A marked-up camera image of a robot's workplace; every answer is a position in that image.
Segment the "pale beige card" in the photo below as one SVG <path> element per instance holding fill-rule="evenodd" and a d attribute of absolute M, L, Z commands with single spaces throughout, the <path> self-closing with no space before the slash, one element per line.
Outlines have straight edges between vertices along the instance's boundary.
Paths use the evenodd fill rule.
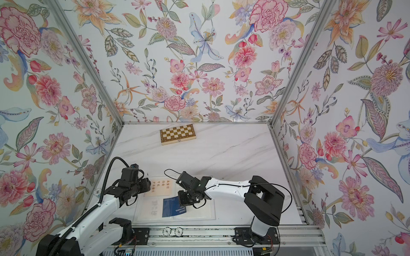
<path fill-rule="evenodd" d="M 150 189 L 145 193 L 146 197 L 171 196 L 174 193 L 174 182 L 170 178 L 150 178 Z"/>

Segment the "dark blue card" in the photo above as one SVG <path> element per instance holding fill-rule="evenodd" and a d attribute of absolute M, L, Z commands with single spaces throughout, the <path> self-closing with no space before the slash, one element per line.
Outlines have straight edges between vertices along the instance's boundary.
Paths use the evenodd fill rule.
<path fill-rule="evenodd" d="M 162 205 L 162 217 L 174 217 L 185 214 L 187 212 L 185 206 L 181 206 L 178 196 L 171 198 L 164 198 Z"/>

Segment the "white photo album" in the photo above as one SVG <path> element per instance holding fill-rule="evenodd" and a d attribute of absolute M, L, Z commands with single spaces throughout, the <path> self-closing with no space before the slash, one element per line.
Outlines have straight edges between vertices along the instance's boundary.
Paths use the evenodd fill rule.
<path fill-rule="evenodd" d="M 172 179 L 174 182 L 174 193 L 171 196 L 157 196 L 154 198 L 171 198 L 171 197 L 176 197 L 178 196 L 178 192 L 182 190 L 179 185 L 176 184 L 176 181 Z M 134 224 L 156 224 L 156 223 L 166 223 L 166 222 L 171 222 L 171 221 L 195 221 L 195 220 L 213 220 L 215 218 L 215 207 L 214 203 L 207 201 L 206 204 L 200 203 L 197 204 L 197 209 L 195 209 L 193 206 L 186 206 L 187 212 L 185 214 L 177 215 L 174 217 L 167 217 L 167 218 L 161 218 L 159 220 L 148 220 L 148 221 L 141 221 L 138 220 L 139 217 L 139 212 L 141 208 L 141 204 L 144 199 L 149 198 L 146 197 L 145 194 L 141 196 L 137 200 L 137 206 L 136 206 L 136 211 L 135 215 L 133 218 L 133 223 Z"/>

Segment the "beige card red characters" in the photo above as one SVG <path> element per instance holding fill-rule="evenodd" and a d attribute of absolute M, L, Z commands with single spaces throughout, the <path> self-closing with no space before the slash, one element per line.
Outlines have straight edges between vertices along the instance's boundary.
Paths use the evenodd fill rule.
<path fill-rule="evenodd" d="M 162 218 L 163 199 L 149 197 L 143 200 L 138 220 L 159 220 Z"/>

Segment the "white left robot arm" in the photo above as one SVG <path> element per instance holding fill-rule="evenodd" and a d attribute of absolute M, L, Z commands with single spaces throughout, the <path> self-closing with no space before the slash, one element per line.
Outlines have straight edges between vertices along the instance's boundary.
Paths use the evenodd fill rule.
<path fill-rule="evenodd" d="M 149 192 L 151 182 L 137 164 L 122 169 L 120 179 L 107 187 L 99 201 L 73 224 L 56 235 L 46 235 L 38 244 L 37 256 L 97 256 L 112 244 L 126 244 L 135 238 L 129 219 L 112 215 L 130 199 Z"/>

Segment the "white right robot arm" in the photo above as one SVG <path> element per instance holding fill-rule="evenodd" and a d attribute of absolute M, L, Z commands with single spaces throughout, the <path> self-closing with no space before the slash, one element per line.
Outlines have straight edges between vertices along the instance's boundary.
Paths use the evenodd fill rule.
<path fill-rule="evenodd" d="M 277 185 L 260 176 L 253 176 L 246 181 L 222 181 L 208 176 L 198 179 L 184 171 L 176 184 L 182 188 L 178 192 L 181 206 L 193 207 L 219 197 L 245 203 L 254 214 L 250 233 L 259 237 L 267 235 L 271 227 L 278 227 L 284 212 L 284 193 Z"/>

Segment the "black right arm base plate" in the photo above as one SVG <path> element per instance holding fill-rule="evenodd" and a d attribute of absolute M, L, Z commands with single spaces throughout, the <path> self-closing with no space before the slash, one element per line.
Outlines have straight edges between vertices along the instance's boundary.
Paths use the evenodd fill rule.
<path fill-rule="evenodd" d="M 234 237 L 232 239 L 236 245 L 254 246 L 254 245 L 278 245 L 279 235 L 275 227 L 270 227 L 265 236 L 253 233 L 250 226 L 237 227 L 234 229 Z"/>

